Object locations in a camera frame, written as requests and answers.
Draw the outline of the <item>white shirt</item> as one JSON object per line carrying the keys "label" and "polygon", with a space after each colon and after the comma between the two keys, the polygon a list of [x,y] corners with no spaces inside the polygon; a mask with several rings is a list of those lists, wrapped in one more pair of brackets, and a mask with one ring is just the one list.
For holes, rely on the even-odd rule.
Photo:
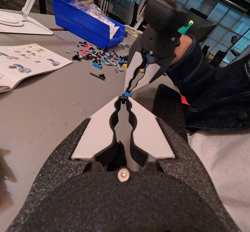
{"label": "white shirt", "polygon": [[250,130],[199,130],[189,132],[188,141],[230,216],[250,231]]}

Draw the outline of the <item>clear plastic bag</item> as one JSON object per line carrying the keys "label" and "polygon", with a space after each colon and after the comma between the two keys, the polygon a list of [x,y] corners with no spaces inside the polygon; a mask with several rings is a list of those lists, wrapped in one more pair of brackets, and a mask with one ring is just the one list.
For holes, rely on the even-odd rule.
{"label": "clear plastic bag", "polygon": [[91,15],[92,17],[98,19],[99,21],[107,24],[110,27],[110,39],[113,38],[119,27],[108,19],[107,16],[100,10],[100,8],[95,5],[93,0],[75,0],[70,2],[70,5],[75,6],[77,9]]}

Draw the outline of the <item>black brick axle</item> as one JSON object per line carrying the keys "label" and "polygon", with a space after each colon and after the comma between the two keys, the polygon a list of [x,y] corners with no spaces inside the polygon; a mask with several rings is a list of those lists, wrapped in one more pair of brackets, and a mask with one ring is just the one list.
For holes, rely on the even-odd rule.
{"label": "black brick axle", "polygon": [[90,75],[92,75],[92,76],[94,76],[94,77],[96,77],[96,78],[99,78],[99,79],[101,79],[101,80],[105,80],[105,75],[104,74],[99,74],[99,75],[96,75],[96,74],[94,74],[94,73],[90,73]]}

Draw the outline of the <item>pile of small brick pieces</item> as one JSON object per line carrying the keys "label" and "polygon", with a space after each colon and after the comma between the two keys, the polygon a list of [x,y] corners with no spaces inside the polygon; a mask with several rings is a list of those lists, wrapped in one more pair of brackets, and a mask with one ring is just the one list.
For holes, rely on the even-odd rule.
{"label": "pile of small brick pieces", "polygon": [[127,55],[118,55],[116,52],[108,51],[107,49],[102,49],[100,47],[94,47],[93,44],[84,42],[79,42],[77,47],[83,47],[84,49],[73,50],[75,55],[72,57],[74,61],[92,61],[97,64],[101,64],[107,66],[114,66],[115,71],[123,72],[123,68],[127,68]]}

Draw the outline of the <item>grey desk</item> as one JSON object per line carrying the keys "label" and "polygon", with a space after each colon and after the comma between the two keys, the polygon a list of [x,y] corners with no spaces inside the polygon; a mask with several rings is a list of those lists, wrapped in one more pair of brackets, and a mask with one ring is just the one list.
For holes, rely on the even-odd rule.
{"label": "grey desk", "polygon": [[[1,34],[1,46],[37,43],[69,60],[83,39],[69,31],[52,36]],[[52,73],[30,77],[14,90],[1,93],[1,231],[21,209],[40,168],[53,150],[79,124],[123,93],[124,72],[114,67],[94,68],[89,61],[73,62]],[[92,75],[105,74],[105,81]],[[160,77],[133,98],[152,111],[159,84],[172,89],[169,77]],[[127,165],[139,166],[130,156],[129,114],[118,113],[117,140],[125,147]]]}

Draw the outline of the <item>person's right forearm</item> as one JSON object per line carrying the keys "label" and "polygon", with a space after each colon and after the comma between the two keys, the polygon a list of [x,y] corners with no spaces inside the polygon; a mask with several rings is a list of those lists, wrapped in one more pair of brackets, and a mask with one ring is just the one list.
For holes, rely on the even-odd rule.
{"label": "person's right forearm", "polygon": [[190,106],[189,131],[250,128],[249,54],[226,67],[212,68],[193,36],[184,57],[166,71]]}

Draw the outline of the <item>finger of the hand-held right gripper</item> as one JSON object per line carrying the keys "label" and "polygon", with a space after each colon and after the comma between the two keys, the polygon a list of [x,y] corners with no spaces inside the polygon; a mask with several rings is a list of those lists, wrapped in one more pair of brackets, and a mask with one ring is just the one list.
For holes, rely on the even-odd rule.
{"label": "finger of the hand-held right gripper", "polygon": [[155,76],[155,74],[160,69],[160,66],[158,64],[149,64],[147,68],[145,69],[144,75],[141,79],[138,80],[135,87],[131,90],[130,94],[131,96],[134,96],[138,94],[141,90],[146,88],[149,84],[152,78]]}
{"label": "finger of the hand-held right gripper", "polygon": [[146,63],[146,57],[138,51],[135,51],[130,63],[127,65],[124,92],[128,92],[131,88],[133,80],[136,78],[138,71]]}

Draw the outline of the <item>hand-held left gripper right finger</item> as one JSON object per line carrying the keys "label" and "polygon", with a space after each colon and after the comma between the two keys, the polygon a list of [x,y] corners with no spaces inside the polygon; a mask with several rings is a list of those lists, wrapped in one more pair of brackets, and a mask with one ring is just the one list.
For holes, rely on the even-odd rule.
{"label": "hand-held left gripper right finger", "polygon": [[130,157],[128,167],[132,171],[142,170],[147,162],[174,159],[157,117],[131,97],[127,97],[126,109],[130,125]]}

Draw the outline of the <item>black perforated panel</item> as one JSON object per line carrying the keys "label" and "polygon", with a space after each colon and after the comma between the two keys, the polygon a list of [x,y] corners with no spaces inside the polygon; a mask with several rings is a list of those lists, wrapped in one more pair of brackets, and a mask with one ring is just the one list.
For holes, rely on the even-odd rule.
{"label": "black perforated panel", "polygon": [[160,117],[188,143],[183,104],[181,95],[177,91],[160,84],[157,88],[152,113]]}

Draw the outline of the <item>open instruction booklet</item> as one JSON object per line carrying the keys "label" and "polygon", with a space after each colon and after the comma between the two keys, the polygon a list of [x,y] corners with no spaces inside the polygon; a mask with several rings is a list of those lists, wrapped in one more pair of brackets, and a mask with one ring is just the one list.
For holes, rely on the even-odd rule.
{"label": "open instruction booklet", "polygon": [[0,92],[13,90],[24,79],[55,71],[73,62],[36,43],[0,47]]}

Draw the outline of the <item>person's right hand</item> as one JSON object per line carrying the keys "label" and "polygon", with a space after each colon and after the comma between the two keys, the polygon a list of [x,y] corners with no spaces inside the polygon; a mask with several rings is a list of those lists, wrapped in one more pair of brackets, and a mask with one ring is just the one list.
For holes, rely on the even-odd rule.
{"label": "person's right hand", "polygon": [[176,64],[180,61],[184,55],[186,54],[187,50],[192,44],[192,38],[187,35],[181,35],[180,37],[180,45],[177,46],[174,50],[175,58],[171,62],[171,66]]}

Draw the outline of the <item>blue storage bin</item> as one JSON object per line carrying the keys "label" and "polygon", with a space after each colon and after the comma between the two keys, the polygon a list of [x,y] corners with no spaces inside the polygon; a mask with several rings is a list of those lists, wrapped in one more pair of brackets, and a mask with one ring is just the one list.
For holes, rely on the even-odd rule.
{"label": "blue storage bin", "polygon": [[114,22],[119,27],[110,39],[110,27],[89,14],[70,5],[72,0],[52,0],[55,22],[82,39],[103,49],[109,49],[123,42],[125,26]]}

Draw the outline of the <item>teal board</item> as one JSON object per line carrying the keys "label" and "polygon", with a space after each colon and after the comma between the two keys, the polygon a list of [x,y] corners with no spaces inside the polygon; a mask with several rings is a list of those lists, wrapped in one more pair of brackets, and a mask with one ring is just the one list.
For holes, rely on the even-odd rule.
{"label": "teal board", "polygon": [[190,20],[188,25],[186,27],[183,26],[183,27],[179,28],[178,32],[181,33],[182,35],[186,34],[187,30],[192,26],[192,24],[193,24],[193,21]]}

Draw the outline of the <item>white stand base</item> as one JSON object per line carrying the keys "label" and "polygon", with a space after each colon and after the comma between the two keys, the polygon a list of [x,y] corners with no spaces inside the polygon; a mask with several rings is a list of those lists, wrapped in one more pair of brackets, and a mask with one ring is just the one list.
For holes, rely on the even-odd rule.
{"label": "white stand base", "polygon": [[0,32],[13,34],[53,35],[53,32],[31,17],[0,11]]}

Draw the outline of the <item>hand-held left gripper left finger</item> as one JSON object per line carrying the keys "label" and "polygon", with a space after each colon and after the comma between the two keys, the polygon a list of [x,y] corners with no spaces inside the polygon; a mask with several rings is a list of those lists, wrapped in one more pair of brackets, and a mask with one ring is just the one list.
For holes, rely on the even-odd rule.
{"label": "hand-held left gripper left finger", "polygon": [[114,160],[118,143],[115,126],[118,123],[120,97],[117,96],[94,113],[80,138],[71,159],[100,162],[103,166]]}

